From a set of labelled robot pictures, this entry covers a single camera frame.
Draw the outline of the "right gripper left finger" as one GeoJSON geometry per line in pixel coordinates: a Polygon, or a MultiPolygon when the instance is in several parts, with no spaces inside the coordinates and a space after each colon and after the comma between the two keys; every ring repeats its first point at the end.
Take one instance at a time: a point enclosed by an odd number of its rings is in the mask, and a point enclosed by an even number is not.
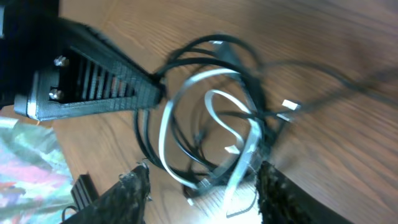
{"type": "Polygon", "coordinates": [[[99,195],[89,174],[82,174],[74,183],[71,195],[75,211],[64,224],[143,224],[144,210],[150,194],[149,168],[138,164],[132,171],[121,174],[119,180],[99,195]]]}

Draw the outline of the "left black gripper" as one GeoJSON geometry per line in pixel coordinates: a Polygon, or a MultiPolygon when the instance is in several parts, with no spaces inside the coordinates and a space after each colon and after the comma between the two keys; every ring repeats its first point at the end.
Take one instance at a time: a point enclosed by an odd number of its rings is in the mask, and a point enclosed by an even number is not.
{"type": "Polygon", "coordinates": [[[162,88],[59,1],[1,1],[1,107],[37,121],[158,105],[162,88]]]}

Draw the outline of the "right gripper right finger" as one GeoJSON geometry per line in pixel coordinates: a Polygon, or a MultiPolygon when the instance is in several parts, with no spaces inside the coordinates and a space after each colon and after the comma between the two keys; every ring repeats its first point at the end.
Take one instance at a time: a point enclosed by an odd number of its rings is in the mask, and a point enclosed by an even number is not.
{"type": "Polygon", "coordinates": [[[259,211],[266,224],[349,224],[265,161],[257,173],[259,211]]]}

